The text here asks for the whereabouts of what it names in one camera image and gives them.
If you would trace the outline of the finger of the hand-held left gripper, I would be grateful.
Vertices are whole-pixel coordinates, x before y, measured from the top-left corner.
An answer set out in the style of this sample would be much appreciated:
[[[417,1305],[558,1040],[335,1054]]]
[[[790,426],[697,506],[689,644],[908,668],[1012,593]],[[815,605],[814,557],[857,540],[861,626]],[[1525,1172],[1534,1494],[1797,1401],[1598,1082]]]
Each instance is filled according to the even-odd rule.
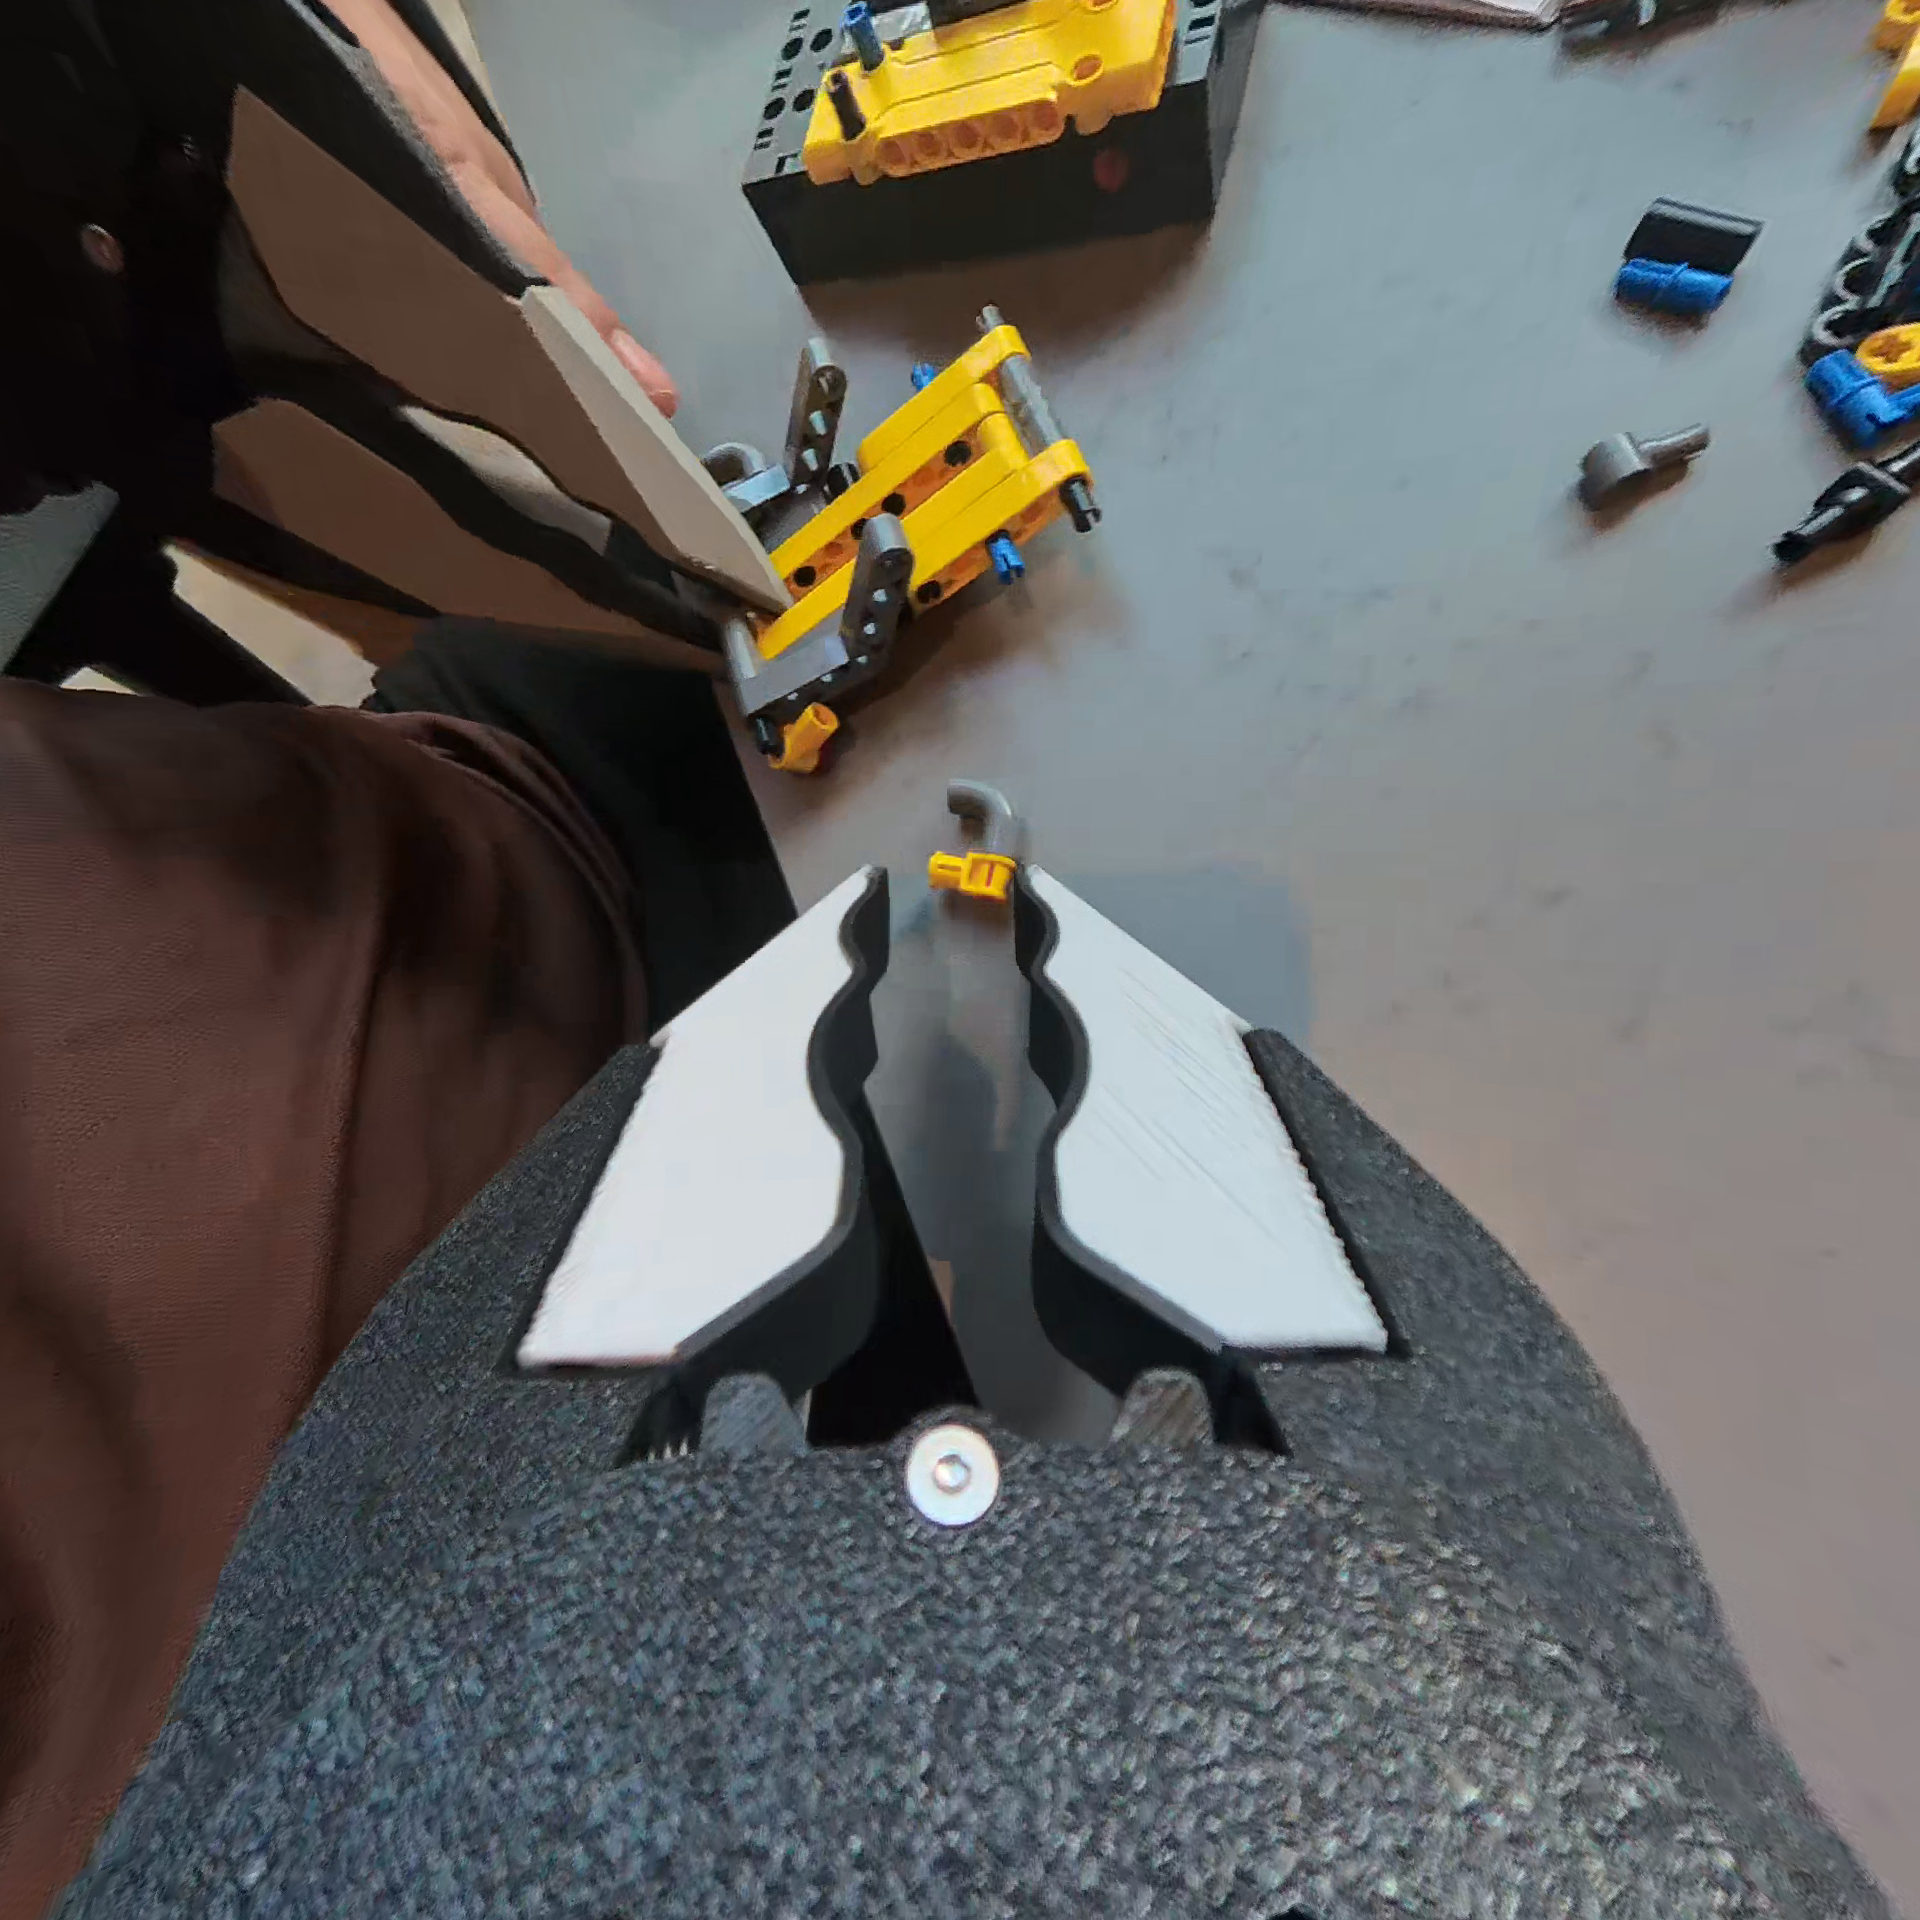
[[[209,430],[212,493],[444,617],[485,620],[630,657],[725,670],[709,646],[600,608],[534,561],[462,528],[412,476],[292,401]]]
[[[501,292],[246,86],[225,182],[302,325],[412,402],[512,442],[692,579],[760,613],[788,605],[748,522],[561,290]]]

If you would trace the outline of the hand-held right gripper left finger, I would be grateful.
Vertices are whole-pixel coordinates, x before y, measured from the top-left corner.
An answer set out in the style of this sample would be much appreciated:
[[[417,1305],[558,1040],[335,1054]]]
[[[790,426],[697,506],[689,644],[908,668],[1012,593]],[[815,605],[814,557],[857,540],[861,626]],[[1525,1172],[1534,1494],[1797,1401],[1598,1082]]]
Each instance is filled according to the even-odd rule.
[[[831,1374],[861,1344],[887,964],[889,877],[857,868],[654,1033],[520,1372]]]

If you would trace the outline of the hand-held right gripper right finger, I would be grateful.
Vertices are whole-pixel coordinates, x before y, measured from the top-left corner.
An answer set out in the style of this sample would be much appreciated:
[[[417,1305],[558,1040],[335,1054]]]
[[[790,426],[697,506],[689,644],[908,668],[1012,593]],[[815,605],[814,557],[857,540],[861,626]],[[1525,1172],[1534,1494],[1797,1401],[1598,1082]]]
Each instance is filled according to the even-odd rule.
[[[1384,1353],[1252,1027],[1045,868],[1014,880],[1014,960],[1025,1060],[1052,1100],[1030,1277],[1055,1348]]]

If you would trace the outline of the yellow panel vehicle assembly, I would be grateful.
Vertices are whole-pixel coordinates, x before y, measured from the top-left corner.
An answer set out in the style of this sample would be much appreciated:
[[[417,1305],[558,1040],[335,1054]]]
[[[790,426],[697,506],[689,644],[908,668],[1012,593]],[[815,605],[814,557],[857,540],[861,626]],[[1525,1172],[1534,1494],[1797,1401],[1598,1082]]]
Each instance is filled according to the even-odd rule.
[[[974,344],[913,372],[857,445],[845,483],[772,552],[780,613],[733,614],[726,677],[743,730],[780,774],[809,778],[901,630],[980,579],[1012,586],[1053,524],[1100,526],[1094,478],[994,304]]]

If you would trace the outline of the grey desk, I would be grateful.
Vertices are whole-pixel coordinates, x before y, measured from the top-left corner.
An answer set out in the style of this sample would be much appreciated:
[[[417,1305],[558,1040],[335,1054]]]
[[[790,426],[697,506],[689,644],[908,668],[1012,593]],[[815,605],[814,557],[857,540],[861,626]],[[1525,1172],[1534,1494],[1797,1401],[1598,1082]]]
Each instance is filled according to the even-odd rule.
[[[1797,1764],[1914,1915],[1914,507],[1778,577],[1842,466],[1793,348],[1885,155],[1874,4],[1553,38],[1273,8],[1210,226],[800,296],[737,189],[774,4],[468,4],[544,216],[766,445],[844,443],[994,301],[1104,510],[940,621],[823,778],[798,901],[894,873],[876,1114],[983,1397],[1105,1400],[1024,1300],[1047,1102],[944,785],[1477,1213],[1607,1374]],[[1765,221],[1726,304],[1613,301],[1652,198]],[[1705,424],[1590,515],[1588,445]]]

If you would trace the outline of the person's left hand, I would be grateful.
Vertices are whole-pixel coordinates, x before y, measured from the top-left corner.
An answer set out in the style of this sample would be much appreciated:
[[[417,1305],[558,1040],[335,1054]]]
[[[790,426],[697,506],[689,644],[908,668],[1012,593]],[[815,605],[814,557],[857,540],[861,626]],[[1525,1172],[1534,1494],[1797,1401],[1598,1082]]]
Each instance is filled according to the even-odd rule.
[[[544,226],[534,189],[510,147],[486,125],[452,70],[394,4],[326,3],[326,10],[368,50],[423,142],[438,155],[448,179],[501,248],[512,251],[527,274],[542,276],[573,301],[663,417],[677,414],[681,397],[669,372],[633,339],[613,304]]]

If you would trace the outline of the black base yellow panel assembly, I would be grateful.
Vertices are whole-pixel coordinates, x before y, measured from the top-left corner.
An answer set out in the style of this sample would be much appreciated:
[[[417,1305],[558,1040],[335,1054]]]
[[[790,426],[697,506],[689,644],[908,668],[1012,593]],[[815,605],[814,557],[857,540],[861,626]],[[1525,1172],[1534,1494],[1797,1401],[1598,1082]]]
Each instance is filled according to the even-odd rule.
[[[741,189],[798,285],[1210,221],[1261,4],[790,4]]]

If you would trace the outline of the small grey pin piece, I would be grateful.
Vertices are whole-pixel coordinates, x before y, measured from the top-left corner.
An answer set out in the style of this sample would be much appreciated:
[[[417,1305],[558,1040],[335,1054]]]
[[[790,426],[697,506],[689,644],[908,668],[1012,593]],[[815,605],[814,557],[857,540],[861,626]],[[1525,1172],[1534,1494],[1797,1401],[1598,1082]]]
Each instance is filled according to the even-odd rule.
[[[1578,460],[1574,496],[1590,515],[1668,484],[1712,445],[1712,430],[1690,424],[1664,435],[1618,432],[1588,445]]]

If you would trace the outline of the black pin connector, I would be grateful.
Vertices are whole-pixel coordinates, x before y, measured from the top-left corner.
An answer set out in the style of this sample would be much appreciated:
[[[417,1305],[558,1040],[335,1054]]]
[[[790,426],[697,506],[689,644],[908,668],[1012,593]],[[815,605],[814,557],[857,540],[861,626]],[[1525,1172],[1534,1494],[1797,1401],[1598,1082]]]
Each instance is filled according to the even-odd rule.
[[[1778,568],[1797,568],[1814,553],[1865,538],[1914,498],[1917,443],[1879,460],[1849,464],[1812,500],[1807,515],[1772,545]]]

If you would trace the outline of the black and blue connector piece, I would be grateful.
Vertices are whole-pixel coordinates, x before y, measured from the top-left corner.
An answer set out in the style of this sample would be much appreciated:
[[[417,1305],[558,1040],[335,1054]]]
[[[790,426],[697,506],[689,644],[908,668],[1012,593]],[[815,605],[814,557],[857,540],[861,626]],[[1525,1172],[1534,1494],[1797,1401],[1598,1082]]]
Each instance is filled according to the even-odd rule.
[[[1706,321],[1761,232],[1761,220],[1728,208],[1652,198],[1622,244],[1613,301],[1664,321]]]

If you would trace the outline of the pile of small building pieces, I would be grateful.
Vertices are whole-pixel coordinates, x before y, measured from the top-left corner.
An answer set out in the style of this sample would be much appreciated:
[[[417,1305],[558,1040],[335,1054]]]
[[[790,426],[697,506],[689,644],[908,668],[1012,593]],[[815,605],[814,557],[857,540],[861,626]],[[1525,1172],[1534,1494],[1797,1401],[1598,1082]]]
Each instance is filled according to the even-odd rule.
[[[1904,132],[1904,144],[1799,346],[1805,393],[1854,450],[1884,443],[1917,414],[1917,4],[1885,3],[1872,45],[1893,69],[1866,130]]]

